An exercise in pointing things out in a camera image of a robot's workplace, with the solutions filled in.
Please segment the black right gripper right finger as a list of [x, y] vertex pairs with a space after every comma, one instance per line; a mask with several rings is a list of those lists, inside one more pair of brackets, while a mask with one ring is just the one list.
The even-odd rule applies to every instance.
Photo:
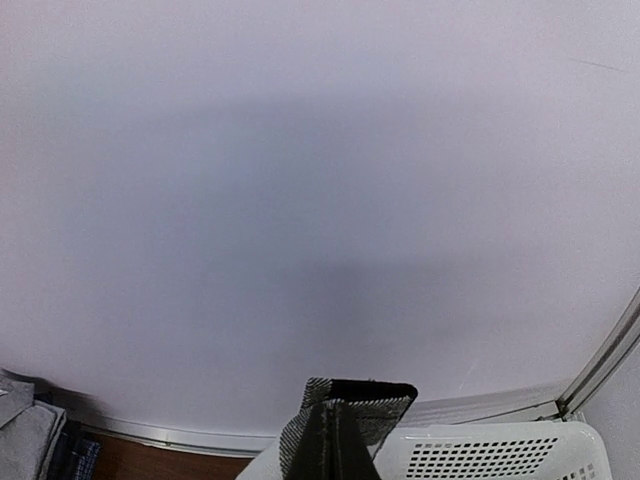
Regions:
[[334, 413], [334, 478], [380, 480], [349, 405], [339, 403]]

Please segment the black white plaid shirt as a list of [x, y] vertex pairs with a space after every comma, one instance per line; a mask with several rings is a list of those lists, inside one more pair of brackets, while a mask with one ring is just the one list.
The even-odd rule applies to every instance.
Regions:
[[311, 378], [299, 411], [240, 479], [378, 479], [374, 459], [418, 396], [411, 384]]

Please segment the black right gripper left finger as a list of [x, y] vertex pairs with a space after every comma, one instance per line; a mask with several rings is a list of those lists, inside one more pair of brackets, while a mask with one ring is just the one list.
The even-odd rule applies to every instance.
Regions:
[[334, 473], [335, 411], [331, 404], [316, 404], [310, 412], [295, 450], [289, 478], [330, 480]]

